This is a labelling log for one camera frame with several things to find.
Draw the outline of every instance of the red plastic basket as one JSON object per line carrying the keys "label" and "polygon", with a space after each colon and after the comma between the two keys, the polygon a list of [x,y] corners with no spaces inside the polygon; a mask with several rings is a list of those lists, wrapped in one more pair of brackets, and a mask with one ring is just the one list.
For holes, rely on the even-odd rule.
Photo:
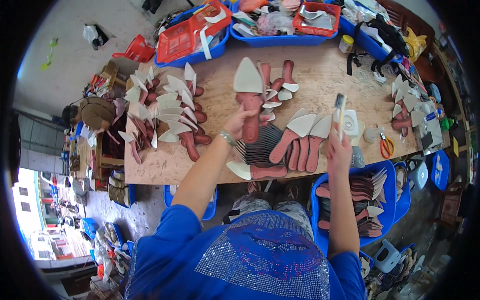
{"label": "red plastic basket", "polygon": [[125,53],[113,53],[112,57],[119,58],[124,56],[130,60],[147,62],[154,53],[155,47],[150,46],[142,35],[137,35],[128,46]]}
{"label": "red plastic basket", "polygon": [[158,37],[157,61],[171,62],[187,56],[195,48],[190,20],[170,27]]}
{"label": "red plastic basket", "polygon": [[308,10],[309,12],[325,11],[328,14],[334,15],[335,24],[333,25],[332,30],[318,28],[318,27],[302,26],[301,23],[303,22],[304,17],[302,17],[300,14],[297,13],[295,15],[295,18],[293,18],[293,23],[292,23],[295,28],[309,35],[326,36],[326,37],[331,37],[338,30],[338,22],[340,21],[340,12],[341,12],[340,6],[332,5],[332,4],[316,3],[316,2],[304,2],[302,5],[304,5],[306,10]]}
{"label": "red plastic basket", "polygon": [[[221,12],[221,9],[227,15],[226,18],[223,18],[220,22],[210,24],[205,21],[205,17],[214,17]],[[205,25],[209,24],[208,28],[205,30],[206,36],[213,36],[215,33],[222,30],[222,28],[227,27],[232,22],[233,13],[219,1],[214,1],[209,5],[205,5],[200,11],[194,14],[189,20],[191,22],[192,30],[201,30]]]}

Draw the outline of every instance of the camouflage pants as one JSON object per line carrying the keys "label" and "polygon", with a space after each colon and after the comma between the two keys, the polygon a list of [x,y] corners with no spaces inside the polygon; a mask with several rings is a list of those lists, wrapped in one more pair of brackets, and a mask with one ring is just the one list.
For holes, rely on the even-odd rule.
{"label": "camouflage pants", "polygon": [[[232,221],[239,216],[256,211],[271,210],[272,206],[269,203],[268,198],[272,198],[272,194],[264,192],[252,192],[240,197],[233,203],[232,207],[232,210],[239,209],[240,214],[238,216],[230,216],[230,220]],[[284,201],[276,204],[273,207],[273,210],[281,212],[297,221],[300,226],[302,226],[305,231],[310,234],[310,238],[313,241],[312,225],[310,224],[310,218],[305,208],[291,198],[284,197],[284,199]]]}

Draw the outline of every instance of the wooden chair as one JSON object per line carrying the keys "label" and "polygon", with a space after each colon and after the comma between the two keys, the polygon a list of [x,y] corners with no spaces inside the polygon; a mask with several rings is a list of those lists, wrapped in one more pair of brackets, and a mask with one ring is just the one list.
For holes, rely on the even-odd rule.
{"label": "wooden chair", "polygon": [[441,204],[440,219],[437,220],[439,224],[448,228],[455,228],[457,222],[461,221],[462,217],[458,217],[457,215],[462,199],[462,192],[463,185],[461,182],[452,183],[445,192],[443,192],[445,198]]}

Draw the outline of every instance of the dark hair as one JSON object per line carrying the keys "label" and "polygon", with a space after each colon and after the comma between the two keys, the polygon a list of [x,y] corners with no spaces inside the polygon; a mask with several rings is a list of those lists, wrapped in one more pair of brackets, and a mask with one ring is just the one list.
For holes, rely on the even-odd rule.
{"label": "dark hair", "polygon": [[78,107],[75,105],[68,105],[68,106],[65,106],[65,108],[63,109],[61,113],[61,118],[63,122],[65,122],[65,125],[72,125],[70,120],[75,118],[77,114],[78,114]]}

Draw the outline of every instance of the blue shirt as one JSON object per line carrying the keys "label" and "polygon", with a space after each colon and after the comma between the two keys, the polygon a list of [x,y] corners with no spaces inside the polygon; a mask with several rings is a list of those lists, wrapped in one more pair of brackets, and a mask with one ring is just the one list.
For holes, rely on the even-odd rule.
{"label": "blue shirt", "polygon": [[365,299],[352,252],[328,261],[292,218],[257,211],[202,232],[183,205],[137,240],[125,299]]}

